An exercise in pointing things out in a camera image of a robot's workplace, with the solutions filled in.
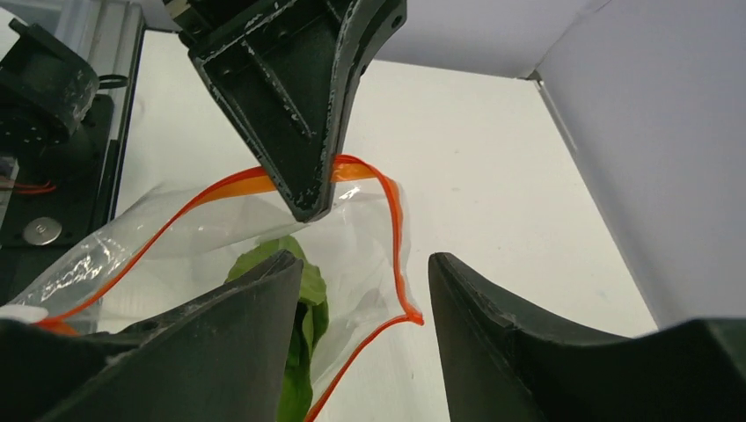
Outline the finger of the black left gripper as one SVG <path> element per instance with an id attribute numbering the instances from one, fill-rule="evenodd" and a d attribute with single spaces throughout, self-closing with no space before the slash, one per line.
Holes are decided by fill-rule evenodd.
<path id="1" fill-rule="evenodd" d="M 405 0 L 168 1 L 212 99 L 300 222 L 333 202 L 360 79 Z"/>

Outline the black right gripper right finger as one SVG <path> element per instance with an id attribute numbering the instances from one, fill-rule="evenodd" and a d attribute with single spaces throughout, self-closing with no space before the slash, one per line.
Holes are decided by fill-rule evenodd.
<path id="1" fill-rule="evenodd" d="M 428 261 L 454 421 L 742 421 L 745 322 L 700 318 L 638 338 L 570 321 L 452 254 Z"/>

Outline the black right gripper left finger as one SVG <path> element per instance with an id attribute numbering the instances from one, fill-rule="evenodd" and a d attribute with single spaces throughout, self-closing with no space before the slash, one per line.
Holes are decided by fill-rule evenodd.
<path id="1" fill-rule="evenodd" d="M 287 251 L 125 330 L 1 322 L 4 421 L 272 421 L 302 261 Z"/>

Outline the green leaf vegetable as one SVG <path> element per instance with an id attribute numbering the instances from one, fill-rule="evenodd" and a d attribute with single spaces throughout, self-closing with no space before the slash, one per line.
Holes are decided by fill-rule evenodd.
<path id="1" fill-rule="evenodd" d="M 297 422 L 303 421 L 311 408 L 311 361 L 329 326 L 327 287 L 320 269 L 307 259 L 301 244 L 293 236 L 283 236 L 257 244 L 241 254 L 225 281 L 237 279 L 281 250 L 289 251 L 304 264 L 276 417 L 279 422 Z"/>

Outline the clear orange zip bag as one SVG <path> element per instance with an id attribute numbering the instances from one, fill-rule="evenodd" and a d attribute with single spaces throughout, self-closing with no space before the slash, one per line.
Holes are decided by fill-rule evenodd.
<path id="1" fill-rule="evenodd" d="M 21 293 L 4 319 L 54 333 L 115 334 L 220 287 L 257 244 L 293 236 L 326 282 L 329 326 L 311 361 L 312 421 L 359 353 L 395 324 L 422 324 L 406 283 L 398 183 L 340 156 L 331 211 L 298 222 L 261 168 L 204 189 L 158 187 L 92 232 Z"/>

